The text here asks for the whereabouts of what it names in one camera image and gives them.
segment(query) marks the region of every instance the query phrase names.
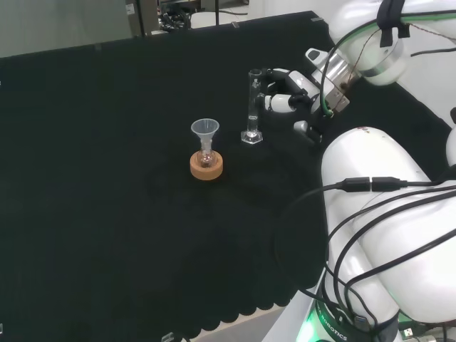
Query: table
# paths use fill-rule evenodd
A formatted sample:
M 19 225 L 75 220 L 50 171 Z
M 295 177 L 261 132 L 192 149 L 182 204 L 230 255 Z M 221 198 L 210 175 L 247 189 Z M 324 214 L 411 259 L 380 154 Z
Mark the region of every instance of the table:
M 315 17 L 0 60 L 5 341 L 193 337 L 257 307 L 288 304 L 296 289 L 271 257 L 271 231 L 288 203 L 320 185 L 321 151 L 266 120 L 262 144 L 239 138 L 250 69 L 305 72 L 308 48 L 332 46 Z M 361 81 L 348 96 L 323 145 L 371 125 L 429 177 L 445 169 L 450 129 L 399 85 Z M 225 165 L 210 184 L 194 180 L 188 165 L 199 148 L 190 125 L 204 117 L 220 122 L 214 148 Z M 312 202 L 279 235 L 283 261 L 305 288 L 323 266 L 323 218 Z

